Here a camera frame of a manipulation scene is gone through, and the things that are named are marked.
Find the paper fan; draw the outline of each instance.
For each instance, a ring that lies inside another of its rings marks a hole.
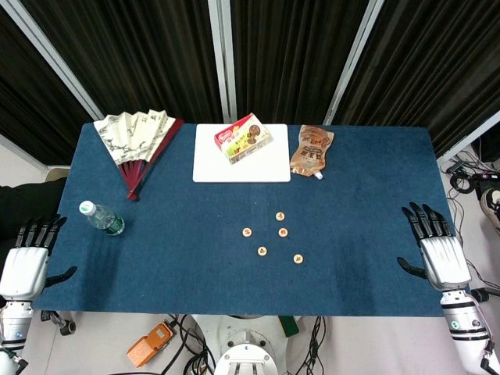
[[[136,190],[159,154],[180,129],[183,121],[168,117],[165,111],[148,114],[123,112],[94,122],[123,179],[129,188],[128,198],[137,200]]]

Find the white tray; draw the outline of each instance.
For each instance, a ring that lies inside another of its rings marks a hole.
[[[288,128],[283,123],[263,124],[273,140],[235,164],[217,147],[213,137],[228,127],[224,123],[200,123],[196,127],[194,182],[288,182],[290,158]]]

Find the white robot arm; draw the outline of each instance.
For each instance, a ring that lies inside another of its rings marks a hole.
[[[471,277],[461,244],[440,213],[427,205],[423,210],[413,202],[410,206],[414,213],[405,207],[402,211],[420,247],[425,269],[410,266],[403,258],[398,258],[399,265],[442,291],[441,307],[463,367],[472,374],[500,375],[492,332],[477,301],[465,291]]]
[[[36,220],[20,230],[16,247],[7,255],[0,295],[7,301],[0,309],[0,374],[19,374],[27,366],[21,357],[34,310],[31,307],[44,288],[65,281],[76,271],[46,277],[48,258],[55,238],[66,218],[55,216],[47,222]]]

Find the table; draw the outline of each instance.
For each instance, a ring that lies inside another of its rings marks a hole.
[[[48,275],[78,266],[37,309],[136,313],[441,316],[440,294],[396,262],[420,265],[400,208],[449,211],[426,129],[328,127],[336,134],[324,179],[195,184],[195,125],[185,124],[139,195],[126,185],[91,124],[84,125],[59,212],[68,216]],[[289,127],[291,154],[298,126]],[[126,229],[106,237],[81,201],[106,204]],[[276,212],[286,215],[275,220]],[[251,227],[244,238],[241,230]],[[289,235],[277,235],[286,227]],[[267,256],[257,255],[264,245]],[[305,261],[297,265],[293,255]]]

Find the snack box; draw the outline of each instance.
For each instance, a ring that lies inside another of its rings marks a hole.
[[[220,131],[214,138],[216,145],[231,164],[242,160],[273,140],[270,132],[253,113]]]

